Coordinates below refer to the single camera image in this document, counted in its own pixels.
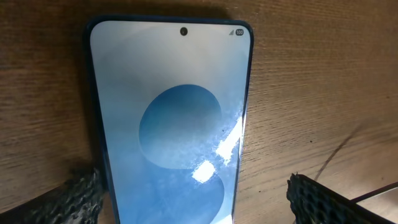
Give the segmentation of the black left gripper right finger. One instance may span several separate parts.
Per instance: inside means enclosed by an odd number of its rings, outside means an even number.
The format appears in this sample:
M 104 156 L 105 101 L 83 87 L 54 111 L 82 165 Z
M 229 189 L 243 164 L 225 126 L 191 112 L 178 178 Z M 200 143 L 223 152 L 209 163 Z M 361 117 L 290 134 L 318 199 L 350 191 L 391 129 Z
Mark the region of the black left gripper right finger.
M 394 189 L 392 183 L 349 200 L 305 175 L 292 174 L 287 200 L 295 224 L 393 224 L 358 203 Z

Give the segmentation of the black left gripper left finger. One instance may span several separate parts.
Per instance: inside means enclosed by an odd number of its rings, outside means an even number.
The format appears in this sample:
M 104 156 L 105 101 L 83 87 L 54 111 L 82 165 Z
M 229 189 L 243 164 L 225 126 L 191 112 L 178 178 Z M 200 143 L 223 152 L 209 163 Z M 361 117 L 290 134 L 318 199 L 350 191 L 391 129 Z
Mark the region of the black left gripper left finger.
M 95 224 L 103 208 L 102 175 L 76 170 L 61 186 L 1 213 L 2 224 Z

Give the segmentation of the blue screen smartphone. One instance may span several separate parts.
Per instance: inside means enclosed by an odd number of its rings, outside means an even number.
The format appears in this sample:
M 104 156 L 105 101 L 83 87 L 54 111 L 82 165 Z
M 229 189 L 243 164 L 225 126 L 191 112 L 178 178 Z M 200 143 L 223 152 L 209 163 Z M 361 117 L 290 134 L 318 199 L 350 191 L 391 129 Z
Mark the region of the blue screen smartphone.
M 83 44 L 116 222 L 232 224 L 251 26 L 103 15 L 87 23 Z

